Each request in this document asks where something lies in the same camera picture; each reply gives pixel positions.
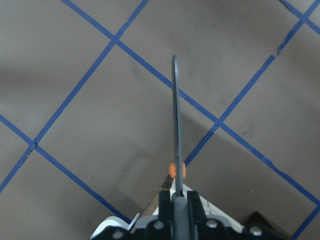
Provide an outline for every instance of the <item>gray floor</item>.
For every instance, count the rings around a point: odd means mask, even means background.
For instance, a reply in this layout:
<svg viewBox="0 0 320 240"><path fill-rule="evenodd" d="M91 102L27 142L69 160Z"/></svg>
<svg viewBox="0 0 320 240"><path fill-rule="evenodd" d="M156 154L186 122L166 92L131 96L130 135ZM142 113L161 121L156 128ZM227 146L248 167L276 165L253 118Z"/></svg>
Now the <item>gray floor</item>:
<svg viewBox="0 0 320 240"><path fill-rule="evenodd" d="M173 53L186 184L318 239L320 1L284 2L2 1L1 239L88 239L146 208L174 158Z"/></svg>

